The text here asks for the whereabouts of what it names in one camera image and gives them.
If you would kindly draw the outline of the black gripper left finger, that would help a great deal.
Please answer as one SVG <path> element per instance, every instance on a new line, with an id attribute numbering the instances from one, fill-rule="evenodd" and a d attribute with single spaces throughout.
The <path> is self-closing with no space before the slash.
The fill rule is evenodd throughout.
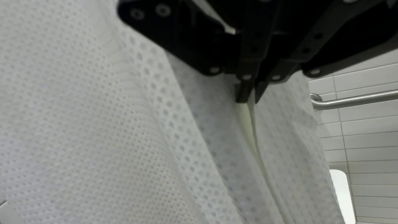
<path id="1" fill-rule="evenodd" d="M 251 78 L 237 68 L 239 36 L 191 0 L 118 0 L 117 16 L 204 75 L 232 73 L 239 79 L 235 100 L 249 100 Z"/>

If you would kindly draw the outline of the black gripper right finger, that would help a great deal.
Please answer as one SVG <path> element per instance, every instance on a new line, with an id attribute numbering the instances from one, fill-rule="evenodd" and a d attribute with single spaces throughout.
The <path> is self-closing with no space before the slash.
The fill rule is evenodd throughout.
<path id="1" fill-rule="evenodd" d="M 397 48 L 398 0 L 285 0 L 255 97 L 300 70 L 320 78 Z"/>

